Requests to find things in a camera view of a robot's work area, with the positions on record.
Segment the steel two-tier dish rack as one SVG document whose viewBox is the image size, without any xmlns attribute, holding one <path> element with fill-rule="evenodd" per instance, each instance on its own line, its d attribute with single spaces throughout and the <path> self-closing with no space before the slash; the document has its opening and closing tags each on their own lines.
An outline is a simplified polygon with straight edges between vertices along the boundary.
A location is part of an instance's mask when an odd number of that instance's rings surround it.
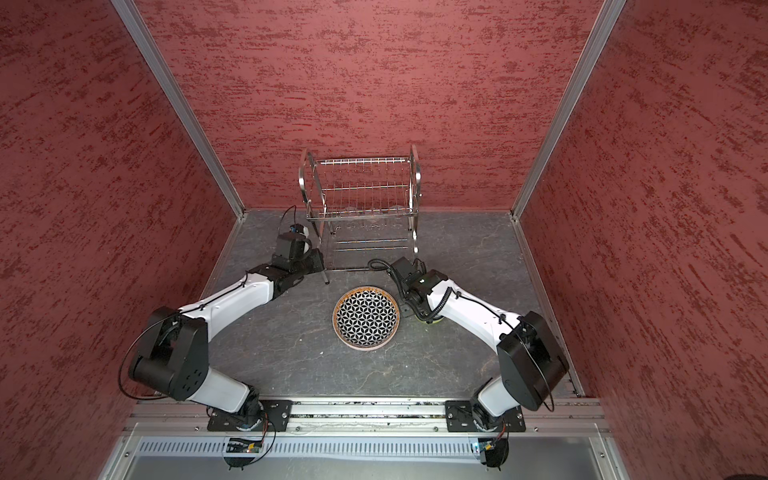
<svg viewBox="0 0 768 480">
<path fill-rule="evenodd" d="M 327 270 L 364 271 L 374 258 L 418 256 L 422 174 L 416 146 L 401 156 L 352 158 L 318 158 L 305 149 L 298 183 Z"/>
</svg>

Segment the white patterned deep plate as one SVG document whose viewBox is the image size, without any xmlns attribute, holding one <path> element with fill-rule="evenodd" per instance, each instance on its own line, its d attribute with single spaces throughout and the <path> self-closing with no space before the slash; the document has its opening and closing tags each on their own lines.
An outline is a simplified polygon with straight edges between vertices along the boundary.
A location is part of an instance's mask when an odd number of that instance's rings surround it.
<svg viewBox="0 0 768 480">
<path fill-rule="evenodd" d="M 397 301 L 375 286 L 354 288 L 336 303 L 332 324 L 337 337 L 358 351 L 373 351 L 389 343 L 401 319 Z"/>
</svg>

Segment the lime green bowl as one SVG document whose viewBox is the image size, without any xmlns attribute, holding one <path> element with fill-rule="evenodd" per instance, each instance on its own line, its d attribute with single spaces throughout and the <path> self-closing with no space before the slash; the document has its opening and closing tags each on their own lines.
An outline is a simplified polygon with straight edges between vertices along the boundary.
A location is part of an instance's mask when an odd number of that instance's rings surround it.
<svg viewBox="0 0 768 480">
<path fill-rule="evenodd" d="M 433 325 L 433 324 L 437 324 L 437 323 L 441 322 L 443 320 L 443 317 L 426 319 L 426 320 L 425 319 L 421 319 L 421 318 L 416 318 L 416 320 L 418 320 L 421 324 Z"/>
</svg>

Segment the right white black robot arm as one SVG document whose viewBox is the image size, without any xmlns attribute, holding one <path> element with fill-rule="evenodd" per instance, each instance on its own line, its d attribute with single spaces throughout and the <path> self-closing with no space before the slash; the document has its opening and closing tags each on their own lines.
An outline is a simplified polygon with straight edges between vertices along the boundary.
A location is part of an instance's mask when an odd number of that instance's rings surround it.
<svg viewBox="0 0 768 480">
<path fill-rule="evenodd" d="M 428 270 L 420 259 L 402 257 L 377 268 L 395 282 L 401 300 L 420 321 L 449 320 L 496 353 L 499 376 L 485 382 L 469 400 L 478 429 L 494 431 L 507 414 L 520 408 L 555 408 L 553 391 L 569 372 L 569 363 L 543 316 L 496 307 L 447 275 Z"/>
</svg>

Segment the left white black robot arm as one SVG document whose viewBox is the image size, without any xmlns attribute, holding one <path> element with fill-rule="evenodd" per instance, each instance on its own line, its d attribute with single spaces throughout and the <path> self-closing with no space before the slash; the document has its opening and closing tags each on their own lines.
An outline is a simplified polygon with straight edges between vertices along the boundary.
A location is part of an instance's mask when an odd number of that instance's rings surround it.
<svg viewBox="0 0 768 480">
<path fill-rule="evenodd" d="M 324 270 L 308 228 L 291 225 L 278 234 L 269 263 L 197 303 L 155 310 L 133 346 L 128 378 L 173 400 L 203 405 L 236 430 L 266 430 L 257 389 L 211 367 L 209 343 L 248 312 Z"/>
</svg>

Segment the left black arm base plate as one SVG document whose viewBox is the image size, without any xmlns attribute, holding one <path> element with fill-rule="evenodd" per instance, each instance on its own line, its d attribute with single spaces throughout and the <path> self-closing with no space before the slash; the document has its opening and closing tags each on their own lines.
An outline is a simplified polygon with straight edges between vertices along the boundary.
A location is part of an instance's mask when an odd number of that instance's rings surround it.
<svg viewBox="0 0 768 480">
<path fill-rule="evenodd" d="M 261 400 L 257 419 L 253 423 L 242 423 L 233 414 L 208 408 L 209 432 L 235 432 L 251 434 L 262 432 L 265 427 L 285 432 L 291 417 L 294 402 L 288 399 Z"/>
</svg>

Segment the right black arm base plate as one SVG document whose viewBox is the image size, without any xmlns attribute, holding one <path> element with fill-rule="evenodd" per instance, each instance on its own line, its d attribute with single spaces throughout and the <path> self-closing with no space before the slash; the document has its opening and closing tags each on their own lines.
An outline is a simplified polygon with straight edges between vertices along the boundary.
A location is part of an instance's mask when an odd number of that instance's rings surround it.
<svg viewBox="0 0 768 480">
<path fill-rule="evenodd" d="M 521 433 L 526 431 L 522 409 L 514 407 L 499 416 L 487 411 L 478 401 L 448 400 L 445 402 L 447 430 L 451 433 L 482 432 L 488 434 Z"/>
</svg>

